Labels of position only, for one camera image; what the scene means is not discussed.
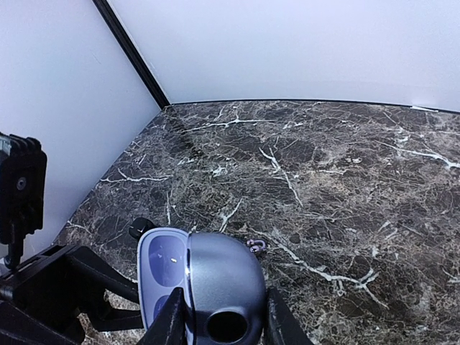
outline black hole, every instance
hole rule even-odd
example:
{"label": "black hole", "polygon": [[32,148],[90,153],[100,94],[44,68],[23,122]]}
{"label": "black hole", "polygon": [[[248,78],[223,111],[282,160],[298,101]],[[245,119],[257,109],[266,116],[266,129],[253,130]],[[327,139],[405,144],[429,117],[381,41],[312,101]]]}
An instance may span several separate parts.
{"label": "black hole", "polygon": [[244,317],[233,311],[216,313],[208,319],[208,334],[218,343],[233,343],[241,339],[247,330]]}

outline brown marble countertop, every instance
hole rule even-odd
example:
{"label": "brown marble countertop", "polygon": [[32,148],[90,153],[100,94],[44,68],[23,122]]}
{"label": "brown marble countertop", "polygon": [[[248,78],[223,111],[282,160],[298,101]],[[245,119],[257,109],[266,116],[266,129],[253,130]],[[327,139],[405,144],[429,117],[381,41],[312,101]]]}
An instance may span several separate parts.
{"label": "brown marble countertop", "polygon": [[[267,284],[316,344],[460,343],[458,114],[310,101],[172,106],[59,241],[88,245],[135,279],[127,229],[138,216],[264,239]],[[88,344],[141,333],[89,332]]]}

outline black frame edge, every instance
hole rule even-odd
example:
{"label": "black frame edge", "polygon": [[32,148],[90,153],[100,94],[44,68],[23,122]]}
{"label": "black frame edge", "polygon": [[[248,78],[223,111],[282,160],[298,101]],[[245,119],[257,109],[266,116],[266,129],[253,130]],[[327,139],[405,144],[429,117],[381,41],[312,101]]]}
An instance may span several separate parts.
{"label": "black frame edge", "polygon": [[116,40],[120,44],[120,47],[123,49],[126,56],[131,61],[131,64],[136,69],[139,77],[141,77],[145,86],[152,94],[152,97],[156,100],[161,109],[164,109],[167,106],[170,106],[171,103],[168,101],[166,95],[163,93],[160,85],[158,85],[155,77],[149,71],[149,68],[145,64],[145,61],[142,59],[141,55],[137,51],[133,42],[129,38],[127,32],[121,25],[121,22],[115,15],[114,10],[110,7],[107,0],[93,0],[93,3],[96,5],[96,8],[99,10],[99,13],[103,17],[107,26],[114,34]]}

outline white wall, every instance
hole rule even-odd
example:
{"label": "white wall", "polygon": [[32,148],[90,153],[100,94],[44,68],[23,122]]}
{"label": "white wall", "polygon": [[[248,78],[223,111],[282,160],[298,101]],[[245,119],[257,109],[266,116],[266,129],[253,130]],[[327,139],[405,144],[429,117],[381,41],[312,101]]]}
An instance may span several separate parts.
{"label": "white wall", "polygon": [[173,103],[371,101],[460,110],[458,0],[110,0]]}
{"label": "white wall", "polygon": [[0,131],[36,137],[48,156],[44,229],[28,254],[158,112],[92,1],[0,1]]}

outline black strip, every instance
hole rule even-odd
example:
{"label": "black strip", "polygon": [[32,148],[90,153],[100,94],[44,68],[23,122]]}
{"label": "black strip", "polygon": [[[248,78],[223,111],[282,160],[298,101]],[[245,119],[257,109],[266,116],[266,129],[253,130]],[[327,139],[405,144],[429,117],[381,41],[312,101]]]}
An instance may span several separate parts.
{"label": "black strip", "polygon": [[123,26],[116,17],[114,11],[110,7],[107,0],[93,0],[93,3],[96,5],[99,13],[106,21],[110,30],[114,34],[116,40],[120,44],[126,56],[131,61],[132,65],[138,72],[142,81],[149,89],[149,92],[152,94],[153,98],[156,100],[161,109],[166,106],[170,106],[171,103],[166,98],[166,95],[163,93],[161,87],[158,85],[155,77],[149,71],[149,68],[143,61],[141,55],[137,51],[133,42],[129,39],[129,36],[126,31],[124,31]]}

